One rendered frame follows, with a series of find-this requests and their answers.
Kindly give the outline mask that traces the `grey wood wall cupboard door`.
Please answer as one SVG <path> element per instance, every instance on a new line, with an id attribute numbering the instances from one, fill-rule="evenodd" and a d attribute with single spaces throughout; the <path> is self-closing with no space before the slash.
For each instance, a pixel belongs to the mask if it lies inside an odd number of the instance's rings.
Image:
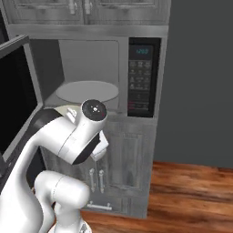
<path id="1" fill-rule="evenodd" d="M 88 25 L 167 25 L 171 0 L 90 0 Z"/>
<path id="2" fill-rule="evenodd" d="M 1 0 L 7 20 L 19 25 L 82 25 L 82 1 L 75 0 L 76 13 L 69 12 L 69 0 Z"/>

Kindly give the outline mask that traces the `grey wood drawer front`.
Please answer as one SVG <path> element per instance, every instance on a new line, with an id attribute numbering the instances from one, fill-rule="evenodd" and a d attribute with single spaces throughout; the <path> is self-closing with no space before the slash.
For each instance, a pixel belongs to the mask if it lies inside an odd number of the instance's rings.
<path id="1" fill-rule="evenodd" d="M 96 205 L 101 205 L 101 206 L 106 206 L 107 203 L 110 203 L 112 210 L 107 211 L 102 209 L 88 208 L 86 205 L 90 201 Z M 103 212 L 103 213 L 123 214 L 123 215 L 127 214 L 128 212 L 127 210 L 128 198 L 114 197 L 98 192 L 92 193 L 90 195 L 87 204 L 84 206 L 85 210 L 91 210 L 91 211 Z"/>

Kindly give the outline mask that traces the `grey round microwave turntable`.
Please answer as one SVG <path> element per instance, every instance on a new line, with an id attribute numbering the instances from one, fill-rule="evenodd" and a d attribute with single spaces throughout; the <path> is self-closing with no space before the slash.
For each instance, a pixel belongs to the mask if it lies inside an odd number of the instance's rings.
<path id="1" fill-rule="evenodd" d="M 61 85 L 56 90 L 56 95 L 60 99 L 76 104 L 88 99 L 106 102 L 118 96 L 118 87 L 102 81 L 76 81 Z"/>

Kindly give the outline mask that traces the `stainless steel microwave oven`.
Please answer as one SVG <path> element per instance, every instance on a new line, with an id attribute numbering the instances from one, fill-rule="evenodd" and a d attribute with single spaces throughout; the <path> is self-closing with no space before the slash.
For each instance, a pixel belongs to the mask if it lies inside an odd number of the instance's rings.
<path id="1" fill-rule="evenodd" d="M 46 106 L 79 105 L 56 90 L 76 81 L 102 81 L 118 87 L 103 102 L 126 118 L 158 117 L 168 27 L 163 25 L 9 25 L 10 38 L 27 35 L 37 71 L 38 95 Z M 136 109 L 148 103 L 148 110 Z"/>

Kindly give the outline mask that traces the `black glass microwave door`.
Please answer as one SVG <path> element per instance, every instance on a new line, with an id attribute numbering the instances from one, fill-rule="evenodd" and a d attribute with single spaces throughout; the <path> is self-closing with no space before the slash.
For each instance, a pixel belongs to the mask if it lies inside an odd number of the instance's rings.
<path id="1" fill-rule="evenodd" d="M 18 155 L 29 122 L 42 106 L 35 78 L 27 35 L 0 45 L 0 158 L 6 165 Z"/>

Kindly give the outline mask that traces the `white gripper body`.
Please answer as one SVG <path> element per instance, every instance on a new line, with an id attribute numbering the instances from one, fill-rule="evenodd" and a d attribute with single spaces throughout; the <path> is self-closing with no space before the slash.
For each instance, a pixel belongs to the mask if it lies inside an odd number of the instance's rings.
<path id="1" fill-rule="evenodd" d="M 108 142 L 106 140 L 106 137 L 105 137 L 103 131 L 100 131 L 99 139 L 100 139 L 100 142 L 97 144 L 97 146 L 95 147 L 95 149 L 93 150 L 93 152 L 91 154 L 91 157 L 95 161 L 98 161 L 99 159 L 101 159 L 104 156 L 104 154 L 106 153 L 106 149 L 108 147 Z"/>

